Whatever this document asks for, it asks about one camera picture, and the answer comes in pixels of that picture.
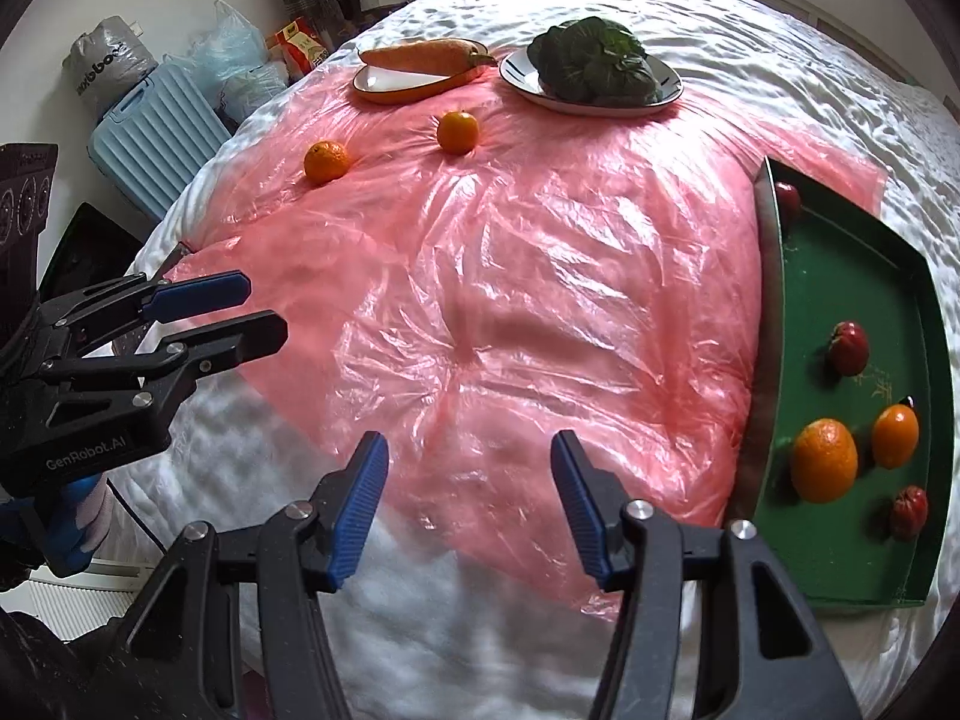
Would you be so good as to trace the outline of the orange mandarin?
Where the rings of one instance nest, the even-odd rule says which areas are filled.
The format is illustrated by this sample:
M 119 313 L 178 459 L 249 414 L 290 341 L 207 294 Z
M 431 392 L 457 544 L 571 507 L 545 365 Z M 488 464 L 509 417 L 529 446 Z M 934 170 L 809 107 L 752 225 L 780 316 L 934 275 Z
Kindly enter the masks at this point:
M 350 154 L 342 143 L 322 142 L 313 143 L 302 158 L 302 171 L 309 182 L 314 185 L 324 185 L 340 179 L 350 169 Z
M 789 475 L 800 499 L 830 504 L 850 492 L 859 457 L 850 429 L 833 418 L 809 422 L 797 434 L 789 455 Z

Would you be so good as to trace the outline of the red apple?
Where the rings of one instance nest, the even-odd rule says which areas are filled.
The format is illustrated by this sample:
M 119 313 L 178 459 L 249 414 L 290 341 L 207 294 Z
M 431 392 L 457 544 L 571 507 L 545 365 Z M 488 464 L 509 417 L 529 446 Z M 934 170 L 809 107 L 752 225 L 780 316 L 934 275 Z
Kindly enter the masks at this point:
M 835 325 L 827 346 L 827 359 L 841 377 L 859 376 L 866 369 L 870 355 L 869 337 L 859 323 L 843 320 Z
M 791 226 L 802 213 L 802 199 L 799 190 L 793 184 L 777 182 L 775 184 L 775 195 L 782 226 Z
M 890 530 L 900 541 L 916 538 L 926 527 L 929 515 L 928 495 L 923 488 L 910 484 L 893 498 Z

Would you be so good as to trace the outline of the smooth orange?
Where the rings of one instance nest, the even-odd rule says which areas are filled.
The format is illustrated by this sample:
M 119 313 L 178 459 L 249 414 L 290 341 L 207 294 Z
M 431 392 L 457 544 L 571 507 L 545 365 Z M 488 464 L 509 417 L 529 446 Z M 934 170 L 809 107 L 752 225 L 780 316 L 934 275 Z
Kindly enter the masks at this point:
M 893 470 L 907 465 L 919 444 L 919 421 L 908 405 L 885 408 L 871 429 L 872 458 L 878 466 Z

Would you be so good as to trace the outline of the small orange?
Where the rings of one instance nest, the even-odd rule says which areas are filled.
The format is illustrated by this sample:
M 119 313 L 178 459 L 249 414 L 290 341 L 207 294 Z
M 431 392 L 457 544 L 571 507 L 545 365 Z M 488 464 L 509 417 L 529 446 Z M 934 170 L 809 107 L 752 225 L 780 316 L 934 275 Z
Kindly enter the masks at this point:
M 441 115 L 436 127 L 436 141 L 444 153 L 464 156 L 477 148 L 480 124 L 465 110 L 451 110 Z

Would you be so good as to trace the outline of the light blue suitcase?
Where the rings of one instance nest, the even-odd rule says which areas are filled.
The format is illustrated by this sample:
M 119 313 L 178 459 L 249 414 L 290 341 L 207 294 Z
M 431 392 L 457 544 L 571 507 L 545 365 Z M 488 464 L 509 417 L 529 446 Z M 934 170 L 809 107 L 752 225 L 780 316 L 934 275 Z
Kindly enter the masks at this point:
M 164 62 L 104 114 L 86 149 L 99 172 L 159 223 L 228 138 L 189 73 Z

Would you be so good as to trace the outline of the green rectangular tray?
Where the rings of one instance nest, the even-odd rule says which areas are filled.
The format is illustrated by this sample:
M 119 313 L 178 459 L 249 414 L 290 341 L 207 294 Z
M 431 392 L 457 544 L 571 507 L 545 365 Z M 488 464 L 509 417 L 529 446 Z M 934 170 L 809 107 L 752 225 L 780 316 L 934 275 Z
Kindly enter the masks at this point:
M 775 184 L 799 190 L 802 213 L 784 227 Z M 824 610 L 923 605 L 944 543 L 953 479 L 953 388 L 946 329 L 923 254 L 869 211 L 773 158 L 755 179 L 761 317 L 752 405 L 743 431 L 729 518 L 748 518 L 809 603 Z M 871 355 L 856 377 L 830 366 L 843 320 L 859 323 Z M 872 458 L 871 429 L 908 405 L 919 444 L 907 465 Z M 802 427 L 833 418 L 850 429 L 859 473 L 830 504 L 800 499 L 789 450 Z M 928 495 L 923 531 L 890 530 L 893 498 L 916 484 Z

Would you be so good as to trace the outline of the translucent blue plastic bag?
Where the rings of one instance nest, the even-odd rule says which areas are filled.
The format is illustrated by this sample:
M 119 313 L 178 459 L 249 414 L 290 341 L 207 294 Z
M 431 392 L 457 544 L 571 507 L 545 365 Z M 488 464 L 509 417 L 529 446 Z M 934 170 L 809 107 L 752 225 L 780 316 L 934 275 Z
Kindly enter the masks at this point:
M 242 124 L 288 88 L 290 75 L 270 55 L 260 29 L 233 5 L 217 0 L 215 13 L 215 26 L 195 37 L 184 57 L 163 60 L 185 71 L 217 114 Z

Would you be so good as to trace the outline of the red yellow snack bag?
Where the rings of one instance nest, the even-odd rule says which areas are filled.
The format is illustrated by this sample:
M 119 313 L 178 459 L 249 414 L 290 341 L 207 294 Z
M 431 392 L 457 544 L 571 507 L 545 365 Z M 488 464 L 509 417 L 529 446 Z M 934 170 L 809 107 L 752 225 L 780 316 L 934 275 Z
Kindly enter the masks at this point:
M 272 59 L 283 62 L 293 82 L 319 67 L 329 55 L 319 34 L 302 16 L 268 36 L 265 45 Z

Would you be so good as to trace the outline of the grey printed bag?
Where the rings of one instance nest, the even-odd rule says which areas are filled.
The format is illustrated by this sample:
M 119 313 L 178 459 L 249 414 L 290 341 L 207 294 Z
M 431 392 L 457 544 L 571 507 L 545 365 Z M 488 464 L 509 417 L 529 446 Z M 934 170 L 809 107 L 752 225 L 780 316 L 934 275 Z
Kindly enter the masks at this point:
M 157 66 L 139 33 L 119 15 L 76 37 L 62 62 L 76 96 L 96 121 Z

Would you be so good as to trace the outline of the orange rimmed plate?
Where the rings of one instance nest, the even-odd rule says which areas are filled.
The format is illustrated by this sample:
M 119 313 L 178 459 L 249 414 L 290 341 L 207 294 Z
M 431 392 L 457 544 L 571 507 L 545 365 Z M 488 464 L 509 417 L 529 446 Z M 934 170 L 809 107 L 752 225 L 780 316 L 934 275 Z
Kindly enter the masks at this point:
M 361 60 L 361 68 L 353 76 L 352 88 L 368 103 L 402 106 L 418 103 L 473 82 L 482 75 L 485 68 L 487 67 L 477 67 L 455 76 L 421 75 L 371 67 Z

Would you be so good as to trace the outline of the pink plastic sheet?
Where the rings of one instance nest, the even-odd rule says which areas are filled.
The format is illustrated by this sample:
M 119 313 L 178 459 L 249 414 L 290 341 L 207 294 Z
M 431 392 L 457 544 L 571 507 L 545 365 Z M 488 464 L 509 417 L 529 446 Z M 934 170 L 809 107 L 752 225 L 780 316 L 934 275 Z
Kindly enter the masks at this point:
M 465 110 L 477 148 L 444 153 Z M 345 176 L 309 182 L 322 140 Z M 241 270 L 282 316 L 245 380 L 320 450 L 374 429 L 389 509 L 530 596 L 610 617 L 579 566 L 548 450 L 592 458 L 674 517 L 718 522 L 760 321 L 754 182 L 775 156 L 877 210 L 885 174 L 788 115 L 688 93 L 647 119 L 574 117 L 494 73 L 400 107 L 348 73 L 252 115 L 213 166 L 176 277 Z

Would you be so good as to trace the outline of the orange carrot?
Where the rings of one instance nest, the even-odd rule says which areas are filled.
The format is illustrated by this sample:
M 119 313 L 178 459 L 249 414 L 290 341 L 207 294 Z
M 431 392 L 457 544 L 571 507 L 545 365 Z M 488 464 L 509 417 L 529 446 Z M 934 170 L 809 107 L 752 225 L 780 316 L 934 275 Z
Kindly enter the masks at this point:
M 359 58 L 366 65 L 384 70 L 441 76 L 460 75 L 477 67 L 496 64 L 493 55 L 480 44 L 454 37 L 365 50 Z

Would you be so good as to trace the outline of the striped white plate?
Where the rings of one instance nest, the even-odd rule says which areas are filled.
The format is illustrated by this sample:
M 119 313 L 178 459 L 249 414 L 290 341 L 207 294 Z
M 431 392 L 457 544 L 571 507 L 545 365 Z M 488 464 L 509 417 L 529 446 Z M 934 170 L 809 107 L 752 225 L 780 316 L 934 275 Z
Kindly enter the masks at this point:
M 562 54 L 513 50 L 501 60 L 501 80 L 529 103 L 558 114 L 639 119 L 661 114 L 682 97 L 682 78 L 654 55 L 633 67 L 615 59 L 579 59 L 569 67 Z

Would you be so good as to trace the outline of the green leafy vegetable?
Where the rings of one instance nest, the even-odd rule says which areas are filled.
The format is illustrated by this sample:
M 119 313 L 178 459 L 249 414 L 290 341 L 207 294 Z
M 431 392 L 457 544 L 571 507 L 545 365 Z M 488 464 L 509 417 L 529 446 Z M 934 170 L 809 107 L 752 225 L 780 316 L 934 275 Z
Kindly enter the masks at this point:
M 640 39 L 600 16 L 552 26 L 527 46 L 544 90 L 563 103 L 640 107 L 661 100 L 661 83 Z

